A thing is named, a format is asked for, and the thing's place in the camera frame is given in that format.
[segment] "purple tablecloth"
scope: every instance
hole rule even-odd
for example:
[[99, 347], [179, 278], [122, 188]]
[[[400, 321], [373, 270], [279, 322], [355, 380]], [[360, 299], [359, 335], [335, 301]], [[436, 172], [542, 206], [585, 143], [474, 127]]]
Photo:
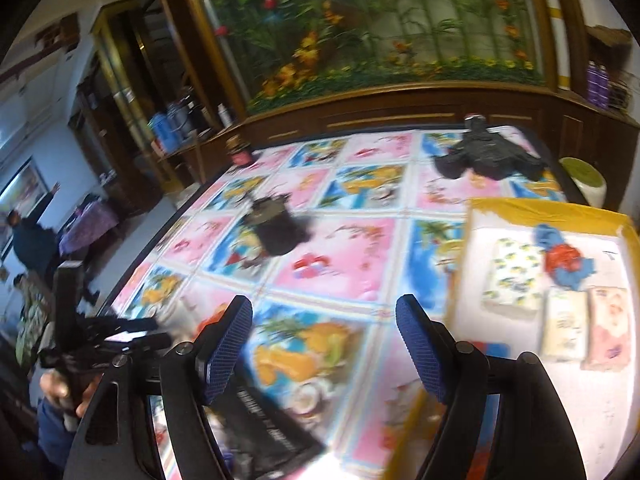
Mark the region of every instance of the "purple tablecloth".
[[87, 247], [116, 225], [118, 217], [109, 206], [103, 202], [89, 204], [60, 240], [60, 254], [71, 254]]

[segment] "glass display case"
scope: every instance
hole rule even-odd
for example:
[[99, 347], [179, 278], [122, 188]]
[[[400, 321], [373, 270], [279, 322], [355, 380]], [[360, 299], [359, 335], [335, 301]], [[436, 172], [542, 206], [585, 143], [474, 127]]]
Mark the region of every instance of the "glass display case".
[[542, 84], [530, 0], [202, 0], [249, 113], [430, 80]]

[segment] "ceiling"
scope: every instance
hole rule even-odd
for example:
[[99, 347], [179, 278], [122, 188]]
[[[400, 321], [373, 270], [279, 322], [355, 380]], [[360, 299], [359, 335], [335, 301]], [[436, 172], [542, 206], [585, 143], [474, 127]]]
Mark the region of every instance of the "ceiling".
[[58, 50], [0, 84], [0, 171], [22, 145], [55, 121], [68, 120], [75, 88], [94, 54], [91, 26], [99, 9], [117, 0], [41, 0], [14, 39], [0, 73], [37, 54], [35, 35], [60, 18], [78, 13], [81, 40], [66, 53]]

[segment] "purple bottle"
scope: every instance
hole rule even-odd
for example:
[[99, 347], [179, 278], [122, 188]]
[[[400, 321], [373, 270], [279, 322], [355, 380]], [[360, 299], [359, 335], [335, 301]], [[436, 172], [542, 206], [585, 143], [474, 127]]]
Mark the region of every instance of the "purple bottle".
[[607, 110], [609, 108], [609, 73], [604, 65], [600, 65], [598, 69], [598, 97], [600, 107]]
[[590, 61], [587, 68], [587, 100], [596, 106], [600, 105], [599, 79], [598, 67], [593, 61]]

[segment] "table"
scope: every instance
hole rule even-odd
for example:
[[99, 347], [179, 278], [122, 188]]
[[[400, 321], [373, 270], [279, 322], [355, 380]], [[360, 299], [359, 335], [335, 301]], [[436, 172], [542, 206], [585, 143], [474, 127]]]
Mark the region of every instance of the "table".
[[[550, 161], [530, 132], [496, 130]], [[254, 306], [244, 350], [249, 372], [327, 444], [326, 456], [301, 478], [378, 478], [422, 387], [396, 327], [395, 300], [412, 293], [432, 319], [442, 319], [465, 200], [564, 201], [563, 189], [584, 200], [556, 162], [539, 182], [519, 175], [494, 182], [470, 171], [441, 178], [432, 156], [443, 155], [461, 132], [412, 128], [264, 150], [254, 165], [227, 171], [188, 206], [130, 270], [113, 309], [130, 318], [155, 315], [185, 340], [204, 320], [219, 319], [236, 294], [246, 295]], [[268, 257], [239, 224], [250, 189], [258, 197], [291, 193], [290, 209], [310, 219], [310, 240]], [[278, 364], [289, 358], [288, 366]], [[300, 410], [310, 388], [320, 400]], [[179, 478], [167, 438], [161, 453], [167, 478]]]
[[88, 247], [118, 225], [118, 217], [104, 202], [91, 202], [60, 239], [60, 254], [71, 254]]

